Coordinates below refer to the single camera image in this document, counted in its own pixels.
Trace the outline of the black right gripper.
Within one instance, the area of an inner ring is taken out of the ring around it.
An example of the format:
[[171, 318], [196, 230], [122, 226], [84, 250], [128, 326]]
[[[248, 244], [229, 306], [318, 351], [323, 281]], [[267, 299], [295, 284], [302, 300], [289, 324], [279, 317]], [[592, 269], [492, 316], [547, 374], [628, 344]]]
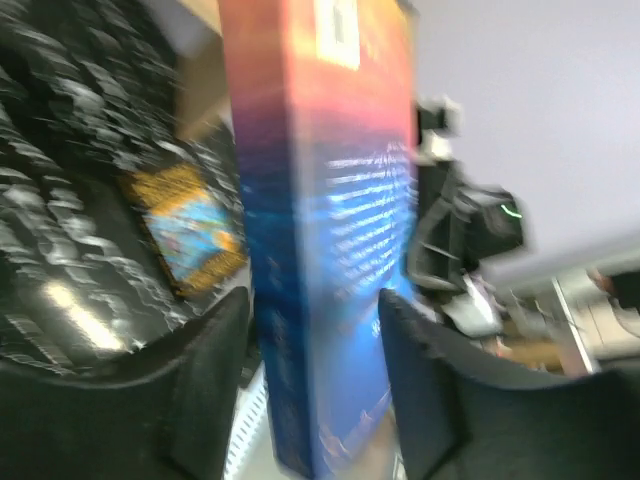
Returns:
[[407, 274], [419, 290], [464, 292], [464, 277], [483, 260], [525, 246], [524, 213], [511, 192], [471, 183], [455, 160], [419, 165], [416, 173]]

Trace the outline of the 169-storey treehouse book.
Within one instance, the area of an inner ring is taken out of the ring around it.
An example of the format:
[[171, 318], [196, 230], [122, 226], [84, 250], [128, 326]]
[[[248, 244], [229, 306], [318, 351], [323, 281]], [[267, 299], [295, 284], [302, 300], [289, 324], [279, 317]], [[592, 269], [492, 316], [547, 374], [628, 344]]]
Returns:
[[128, 173], [119, 183], [176, 296], [209, 291], [247, 264], [231, 214], [196, 166]]

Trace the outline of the blue orange sunset book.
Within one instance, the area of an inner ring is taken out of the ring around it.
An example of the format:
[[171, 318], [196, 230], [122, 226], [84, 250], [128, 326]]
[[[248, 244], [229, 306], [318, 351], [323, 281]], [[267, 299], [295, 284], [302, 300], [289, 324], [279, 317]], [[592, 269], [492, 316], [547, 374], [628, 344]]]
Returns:
[[412, 28], [396, 1], [223, 1], [274, 453], [349, 465], [391, 394], [378, 294], [407, 291]]

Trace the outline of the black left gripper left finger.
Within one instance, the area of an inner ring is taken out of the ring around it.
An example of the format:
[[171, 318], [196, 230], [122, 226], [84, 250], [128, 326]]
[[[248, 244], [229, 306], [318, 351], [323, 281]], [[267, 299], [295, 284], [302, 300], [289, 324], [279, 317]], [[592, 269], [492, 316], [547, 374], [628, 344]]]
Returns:
[[219, 479], [244, 361], [249, 292], [98, 375], [1, 364], [5, 479]]

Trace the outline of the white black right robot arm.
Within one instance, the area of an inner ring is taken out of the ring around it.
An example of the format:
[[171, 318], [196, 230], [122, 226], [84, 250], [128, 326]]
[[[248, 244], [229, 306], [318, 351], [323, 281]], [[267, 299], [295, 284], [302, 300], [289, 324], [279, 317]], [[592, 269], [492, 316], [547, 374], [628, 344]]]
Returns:
[[439, 160], [416, 167], [416, 224], [406, 270], [427, 304], [470, 338], [502, 330], [481, 262], [525, 245], [524, 214], [502, 188], [474, 185], [460, 164]]

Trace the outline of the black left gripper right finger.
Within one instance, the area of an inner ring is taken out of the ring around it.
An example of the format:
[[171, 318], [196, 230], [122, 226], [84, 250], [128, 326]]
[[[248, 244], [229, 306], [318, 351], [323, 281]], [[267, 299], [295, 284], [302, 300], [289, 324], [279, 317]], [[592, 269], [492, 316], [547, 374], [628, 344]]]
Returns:
[[639, 372], [531, 370], [431, 321], [395, 291], [378, 311], [410, 479], [635, 479]]

